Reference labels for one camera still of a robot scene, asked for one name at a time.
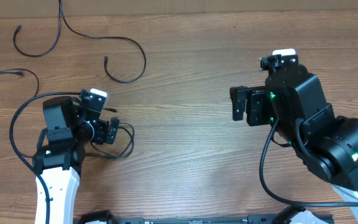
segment black cable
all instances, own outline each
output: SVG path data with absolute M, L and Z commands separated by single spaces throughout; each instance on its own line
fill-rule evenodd
M 98 152 L 104 154 L 105 156 L 103 155 L 100 155 L 100 154 L 95 154 L 95 153 L 87 153 L 86 156 L 92 156 L 92 157 L 100 157 L 100 158 L 104 158 L 104 159 L 123 159 L 123 158 L 127 158 L 128 156 L 130 156 L 134 150 L 134 137 L 135 137 L 135 129 L 134 127 L 127 123 L 127 122 L 120 122 L 120 124 L 125 124 L 125 125 L 128 125 L 129 127 L 131 127 L 132 129 L 132 134 L 124 127 L 122 126 L 119 126 L 118 128 L 119 129 L 123 129 L 128 135 L 129 137 L 131 137 L 131 140 L 129 141 L 127 147 L 120 153 L 120 155 L 118 156 L 114 156 L 112 154 L 109 154 L 107 152 L 104 152 L 100 149 L 98 149 L 92 142 L 91 142 L 91 146 Z M 127 154 L 125 154 L 125 152 L 129 149 L 129 146 L 131 146 L 131 149 L 129 150 L 129 152 Z
M 19 157 L 19 159 L 24 163 L 24 165 L 26 165 L 34 174 L 35 176 L 37 176 L 37 178 L 40 180 L 40 183 L 42 185 L 42 187 L 44 188 L 45 191 L 45 201 L 46 201 L 46 206 L 47 206 L 47 211 L 46 211 L 46 218 L 45 218 L 45 223 L 49 224 L 49 218 L 50 218 L 50 198 L 49 198 L 49 191 L 48 191 L 48 187 L 47 184 L 45 183 L 45 181 L 43 180 L 43 178 L 41 177 L 40 174 L 38 174 L 35 169 L 26 161 L 26 159 L 24 159 L 23 155 L 19 152 L 19 150 L 16 147 L 14 138 L 13 138 L 13 127 L 15 124 L 15 121 L 17 120 L 17 118 L 19 117 L 20 113 L 24 110 L 24 108 L 31 103 L 32 101 L 42 98 L 42 97 L 46 97 L 46 96 L 56 96 L 56 95 L 79 95 L 80 93 L 74 93 L 74 92 L 58 92 L 58 93 L 45 93 L 39 96 L 35 96 L 29 100 L 27 100 L 19 109 L 17 109 L 15 115 L 12 118 L 11 121 L 11 126 L 9 128 L 9 139 L 11 140 L 11 144 L 12 144 L 12 148 L 13 151 L 16 153 L 16 155 Z
M 65 18 L 65 15 L 63 13 L 63 7 L 62 7 L 62 0 L 58 0 L 59 1 L 59 16 L 58 16 L 58 32 L 57 32 L 57 36 L 56 36 L 56 40 L 55 42 L 53 43 L 53 45 L 49 48 L 49 50 L 47 50 L 46 52 L 42 53 L 42 54 L 39 54 L 39 55 L 30 55 L 30 54 L 26 54 L 24 52 L 22 52 L 16 45 L 16 35 L 17 33 L 20 31 L 20 29 L 22 28 L 21 25 L 18 25 L 16 30 L 15 30 L 15 33 L 13 35 L 13 45 L 15 46 L 16 50 L 22 54 L 22 55 L 25 55 L 25 56 L 28 56 L 28 57 L 41 57 L 41 56 L 44 56 L 46 55 L 47 53 L 49 53 L 55 46 L 56 46 L 56 43 L 57 41 L 59 40 L 59 37 L 60 37 L 60 18 L 63 18 L 63 21 L 64 23 L 66 24 L 67 28 L 70 29 L 73 33 L 75 34 L 78 34 L 82 37 L 86 37 L 86 38 L 90 38 L 90 39 L 117 39 L 117 40 L 126 40 L 126 41 L 129 41 L 129 42 L 132 42 L 133 44 L 135 44 L 139 49 L 140 51 L 142 52 L 142 55 L 143 55 L 143 59 L 144 59 L 144 64 L 143 64 L 143 70 L 141 71 L 140 75 L 132 80 L 128 80 L 128 81 L 125 81 L 125 80 L 119 80 L 117 78 L 114 78 L 108 71 L 107 71 L 107 62 L 108 62 L 108 57 L 107 56 L 104 56 L 104 71 L 106 72 L 106 74 L 111 78 L 113 79 L 114 81 L 116 82 L 119 82 L 119 83 L 132 83 L 136 80 L 138 80 L 145 72 L 146 70 L 146 54 L 142 48 L 142 46 L 140 46 L 140 44 L 138 42 L 136 42 L 135 40 L 131 39 L 131 38 L 128 38 L 128 37 L 98 37 L 98 36 L 90 36 L 90 35 L 85 35 L 85 34 L 81 34 L 75 30 L 73 30 L 67 23 L 66 21 L 66 18 Z
M 107 71 L 107 62 L 108 62 L 108 57 L 107 56 L 104 56 L 104 71 L 106 71 L 106 74 L 111 78 L 113 79 L 114 81 L 116 82 L 119 82 L 119 83 L 132 83 L 136 80 L 138 80 L 142 75 L 143 73 L 145 72 L 146 70 L 146 54 L 144 53 L 144 50 L 142 48 L 142 46 L 140 46 L 140 44 L 128 37 L 98 37 L 98 36 L 90 36 L 90 35 L 85 35 L 85 34 L 81 34 L 75 30 L 73 30 L 67 23 L 66 21 L 66 18 L 65 18 L 65 15 L 63 13 L 63 8 L 62 8 L 62 0 L 59 0 L 59 5 L 60 5 L 60 10 L 61 10 L 61 14 L 62 14 L 62 18 L 63 18 L 63 22 L 66 24 L 67 28 L 70 29 L 73 33 L 75 34 L 78 34 L 82 37 L 86 37 L 86 38 L 91 38 L 91 39 L 118 39 L 118 40 L 127 40 L 129 42 L 132 42 L 134 44 L 136 44 L 136 46 L 140 49 L 140 51 L 142 52 L 142 55 L 143 55 L 143 59 L 144 59 L 144 64 L 143 64 L 143 70 L 142 72 L 140 73 L 140 75 L 136 78 L 134 78 L 133 80 L 129 80 L 129 81 L 125 81 L 125 80 L 119 80 L 117 78 L 114 78 L 108 71 Z
M 310 155 L 309 151 L 305 148 L 305 145 L 303 144 L 303 141 L 301 139 L 301 136 L 300 136 L 300 128 L 301 128 L 301 124 L 302 122 L 304 121 L 303 118 L 297 118 L 295 120 L 295 136 L 296 136 L 296 142 L 297 142 L 297 145 L 299 147 L 299 149 L 305 154 L 307 155 L 308 157 L 312 157 L 312 155 Z
M 0 74 L 24 75 L 23 72 L 0 72 Z
M 32 156 L 26 155 L 26 154 L 24 154 L 23 152 L 20 152 L 20 151 L 19 151 L 19 153 L 20 153 L 24 158 L 32 159 Z
M 8 73 L 8 74 L 15 74 L 15 75 L 23 75 L 22 71 L 30 72 L 31 74 L 33 74 L 35 79 L 37 79 L 37 89 L 35 90 L 35 94 L 34 94 L 34 96 L 37 96 L 39 88 L 40 88 L 40 80 L 38 79 L 38 76 L 34 72 L 32 72 L 28 69 L 25 69 L 25 68 L 10 68 L 10 69 L 5 69 L 5 70 L 0 70 L 0 74 Z
M 276 140 L 274 140 L 274 136 L 272 137 L 272 142 L 274 142 L 275 144 L 277 144 L 277 145 L 279 145 L 281 147 L 290 147 L 291 146 L 289 143 L 281 144 L 281 143 L 276 142 Z
M 270 140 L 272 139 L 274 132 L 276 131 L 277 124 L 278 124 L 278 120 L 274 122 L 272 129 L 268 134 L 265 147 L 264 150 L 262 151 L 262 156 L 260 158 L 259 179 L 265 192 L 275 200 L 278 200 L 281 203 L 292 205 L 294 207 L 358 207 L 358 202 L 298 202 L 293 200 L 287 200 L 285 198 L 279 197 L 278 195 L 275 195 L 272 191 L 269 190 L 269 188 L 265 183 L 265 178 L 264 178 L 264 162 L 267 153 L 267 148 L 269 147 Z
M 16 35 L 17 33 L 19 33 L 20 29 L 22 28 L 21 25 L 18 25 L 16 30 L 15 30 L 15 33 L 13 34 L 13 45 L 15 46 L 16 50 L 24 55 L 24 56 L 27 56 L 27 57 L 41 57 L 41 56 L 44 56 L 46 55 L 47 53 L 49 53 L 53 48 L 55 48 L 56 44 L 57 44 L 57 41 L 59 40 L 59 37 L 60 37 L 60 30 L 61 30 L 61 27 L 60 27 L 60 12 L 62 11 L 62 5 L 60 4 L 60 1 L 59 1 L 59 16 L 58 16 L 58 28 L 57 28 L 57 36 L 56 36 L 56 39 L 55 39 L 55 42 L 52 44 L 52 46 L 44 53 L 42 54 L 38 54 L 38 55 L 31 55 L 31 54 L 27 54 L 27 53 L 24 53 L 23 51 L 21 51 L 18 46 L 16 45 Z

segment wood grain surface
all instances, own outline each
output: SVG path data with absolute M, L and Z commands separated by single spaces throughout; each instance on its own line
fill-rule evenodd
M 147 54 L 144 76 L 136 77 L 142 56 L 121 40 L 91 40 L 63 27 L 46 56 L 25 57 L 17 44 L 40 54 L 50 47 L 57 19 L 0 20 L 0 70 L 27 68 L 40 78 L 40 93 L 99 88 L 108 106 L 136 130 L 127 159 L 86 158 L 76 196 L 75 217 L 110 209 L 117 217 L 238 217 L 277 213 L 286 205 L 270 198 L 259 183 L 260 153 L 268 126 L 251 128 L 231 119 L 229 88 L 263 85 L 258 57 L 293 47 L 300 63 L 321 80 L 336 115 L 358 117 L 358 11 L 249 12 L 227 14 L 71 17 L 72 28 L 91 35 L 121 35 L 138 41 Z M 14 154 L 8 138 L 16 109 L 35 91 L 34 77 L 0 75 L 0 223 L 34 223 L 35 177 Z M 42 102 L 19 117 L 14 137 L 33 154 L 45 127 Z M 112 114 L 103 113 L 103 119 Z M 113 149 L 128 142 L 119 134 Z M 341 201 L 331 186 L 310 174 L 293 149 L 271 146 L 265 176 L 278 195 L 293 200 Z M 311 208 L 333 214 L 337 223 L 355 223 L 348 208 Z
M 62 0 L 66 16 L 358 9 L 358 0 Z M 0 0 L 0 19 L 57 17 L 58 0 Z

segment cable connector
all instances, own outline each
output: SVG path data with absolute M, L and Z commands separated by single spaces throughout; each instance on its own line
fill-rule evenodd
M 114 109 L 114 108 L 105 108 L 104 110 L 106 111 L 110 111 L 110 112 L 113 112 L 113 113 L 117 113 L 117 109 Z
M 104 56 L 104 66 L 107 65 L 107 61 L 109 60 L 109 58 L 107 56 Z
M 106 141 L 107 144 L 113 144 L 114 140 L 116 140 L 117 131 L 119 126 L 119 120 L 118 118 L 111 118 L 110 120 L 110 126 L 107 131 Z
M 20 31 L 21 28 L 22 28 L 22 25 L 18 25 L 16 27 L 15 34 L 17 34 Z
M 15 74 L 15 75 L 24 75 L 23 72 L 12 72 L 12 74 Z

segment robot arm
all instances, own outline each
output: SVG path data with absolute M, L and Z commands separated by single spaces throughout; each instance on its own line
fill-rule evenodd
M 358 202 L 358 119 L 338 116 L 316 75 L 298 63 L 293 49 L 259 58 L 268 71 L 265 86 L 230 89 L 234 121 L 247 114 L 249 126 L 278 120 L 277 131 L 308 170 L 346 201 Z M 352 208 L 358 219 L 358 207 Z
M 108 94 L 92 89 L 83 90 L 80 99 L 59 96 L 44 101 L 44 116 L 47 124 L 39 138 L 37 152 L 32 163 L 35 171 L 45 181 L 50 196 L 49 223 L 73 223 L 73 209 L 76 191 L 80 184 L 81 165 L 85 158 L 85 145 L 91 141 L 97 144 L 112 144 L 117 134 L 119 121 L 99 119 L 105 108 Z M 44 137 L 48 144 L 43 146 Z M 36 224 L 44 224 L 46 214 L 45 192 L 39 179 L 37 183 Z M 106 223 L 112 215 L 94 213 L 80 223 Z

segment cable plug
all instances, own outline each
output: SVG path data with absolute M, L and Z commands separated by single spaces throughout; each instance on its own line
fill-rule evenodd
M 107 61 L 108 61 L 108 57 L 107 56 L 104 56 L 104 66 L 106 66 L 107 65 Z
M 22 71 L 19 71 L 19 72 L 12 72 L 12 74 L 15 74 L 15 75 L 24 75 L 24 73 Z
M 117 113 L 117 112 L 118 112 L 118 110 L 117 110 L 117 109 L 114 109 L 114 108 L 105 108 L 104 110 L 110 111 L 110 112 L 113 112 L 113 113 Z
M 21 28 L 22 28 L 22 25 L 18 25 L 16 30 L 15 30 L 15 34 L 17 34 L 20 31 Z

